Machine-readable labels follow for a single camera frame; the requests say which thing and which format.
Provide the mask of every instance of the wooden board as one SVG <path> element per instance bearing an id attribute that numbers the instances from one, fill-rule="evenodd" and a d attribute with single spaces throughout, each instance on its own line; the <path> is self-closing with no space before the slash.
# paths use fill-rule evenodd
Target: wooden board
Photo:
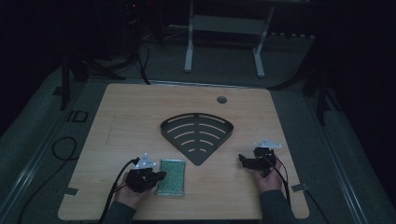
<path id="1" fill-rule="evenodd" d="M 227 103 L 218 103 L 219 96 L 226 97 Z M 161 135 L 161 123 L 183 113 L 215 115 L 234 126 L 231 137 L 201 166 L 192 164 Z M 288 170 L 290 186 L 298 184 L 269 91 L 110 84 L 69 184 L 78 189 L 78 195 L 64 195 L 59 218 L 99 219 L 122 166 L 148 153 L 157 163 L 160 159 L 186 161 L 186 195 L 163 197 L 153 190 L 134 219 L 261 219 L 258 189 L 251 172 L 241 167 L 238 154 L 253 158 L 253 143 L 263 138 L 282 144 L 276 155 Z M 304 194 L 290 190 L 290 196 L 295 216 L 308 217 Z"/>

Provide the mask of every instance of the sleeve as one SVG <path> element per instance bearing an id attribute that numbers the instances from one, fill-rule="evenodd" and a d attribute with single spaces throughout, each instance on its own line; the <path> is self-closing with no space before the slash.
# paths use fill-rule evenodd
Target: sleeve
<path id="1" fill-rule="evenodd" d="M 123 203 L 113 202 L 107 211 L 104 224 L 131 224 L 134 218 L 134 210 Z"/>
<path id="2" fill-rule="evenodd" d="M 288 202 L 280 190 L 265 191 L 260 195 L 262 222 L 271 224 L 300 223 L 294 217 Z"/>

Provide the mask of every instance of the table leg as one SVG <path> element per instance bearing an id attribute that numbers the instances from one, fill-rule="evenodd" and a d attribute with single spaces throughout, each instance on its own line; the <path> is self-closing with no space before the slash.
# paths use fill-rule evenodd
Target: table leg
<path id="1" fill-rule="evenodd" d="M 66 54 L 62 59 L 62 111 L 66 109 L 70 101 L 70 69 L 67 58 L 68 55 Z"/>
<path id="2" fill-rule="evenodd" d="M 190 18 L 189 18 L 189 44 L 187 46 L 186 62 L 184 63 L 184 71 L 190 72 L 192 68 L 192 54 L 193 54 L 193 44 L 192 44 L 192 32 L 193 32 L 193 5 L 194 1 L 190 0 Z"/>
<path id="3" fill-rule="evenodd" d="M 262 27 L 262 33 L 260 34 L 259 45 L 256 48 L 253 48 L 254 63 L 256 64 L 258 77 L 264 77 L 264 69 L 262 67 L 262 56 L 260 55 L 260 53 L 262 52 L 262 45 L 264 44 L 265 37 L 267 36 L 268 28 L 270 26 L 271 19 L 274 15 L 274 10 L 275 10 L 274 7 L 270 8 L 267 20 L 264 26 Z"/>

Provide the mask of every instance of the white metal frame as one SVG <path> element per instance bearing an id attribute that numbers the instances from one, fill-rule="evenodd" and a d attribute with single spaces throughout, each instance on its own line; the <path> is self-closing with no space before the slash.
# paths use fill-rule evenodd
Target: white metal frame
<path id="1" fill-rule="evenodd" d="M 237 19 L 226 17 L 215 17 L 205 15 L 195 15 L 193 10 L 193 0 L 190 0 L 190 18 L 189 18 L 189 43 L 187 46 L 186 62 L 184 71 L 190 72 L 192 68 L 193 43 L 192 35 L 194 30 L 205 30 L 215 32 L 227 32 L 238 34 L 259 35 L 260 41 L 257 47 L 253 48 L 253 58 L 256 64 L 257 76 L 264 77 L 262 66 L 262 45 L 267 36 L 269 24 L 274 15 L 274 7 L 269 9 L 266 21 Z"/>

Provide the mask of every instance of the human hand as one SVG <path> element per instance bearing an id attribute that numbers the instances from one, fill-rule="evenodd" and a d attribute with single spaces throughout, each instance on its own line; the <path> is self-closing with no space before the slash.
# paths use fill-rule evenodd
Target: human hand
<path id="1" fill-rule="evenodd" d="M 275 168 L 277 170 L 280 169 L 280 161 L 276 158 Z M 259 187 L 260 193 L 263 193 L 268 190 L 281 190 L 282 189 L 282 178 L 279 174 L 272 170 L 270 174 L 266 177 L 262 177 L 262 171 L 253 170 L 254 179 L 256 180 L 256 184 Z"/>
<path id="2" fill-rule="evenodd" d="M 126 204 L 133 209 L 136 209 L 139 203 L 149 194 L 152 188 L 142 193 L 134 192 L 128 186 L 125 186 L 125 179 L 127 175 L 128 173 L 124 174 L 121 184 L 117 186 L 114 201 Z"/>

